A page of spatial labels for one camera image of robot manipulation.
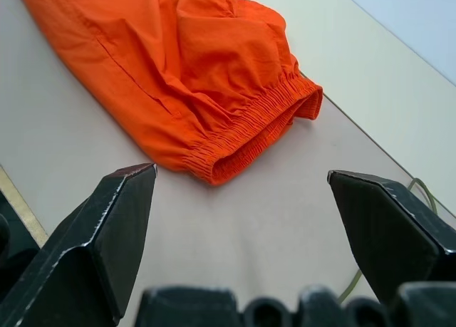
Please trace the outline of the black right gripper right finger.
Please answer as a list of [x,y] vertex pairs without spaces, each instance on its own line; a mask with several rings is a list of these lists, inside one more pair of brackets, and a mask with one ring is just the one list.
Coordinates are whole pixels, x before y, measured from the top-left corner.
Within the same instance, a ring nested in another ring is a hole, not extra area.
[[331,170],[352,254],[377,301],[353,299],[353,327],[456,327],[456,229],[399,182]]

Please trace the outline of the orange cloth garment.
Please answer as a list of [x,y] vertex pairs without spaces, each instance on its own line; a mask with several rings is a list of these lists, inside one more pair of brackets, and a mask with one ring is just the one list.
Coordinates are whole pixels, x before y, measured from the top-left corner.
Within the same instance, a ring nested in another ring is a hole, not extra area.
[[221,185],[322,87],[302,75],[286,23],[252,0],[22,0],[71,73],[156,163]]

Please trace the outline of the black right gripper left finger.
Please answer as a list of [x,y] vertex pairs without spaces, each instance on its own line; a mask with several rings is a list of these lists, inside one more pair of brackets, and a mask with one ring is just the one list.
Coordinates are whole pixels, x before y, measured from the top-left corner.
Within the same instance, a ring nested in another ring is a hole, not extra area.
[[145,163],[106,175],[0,303],[0,327],[118,327],[143,257],[156,174]]

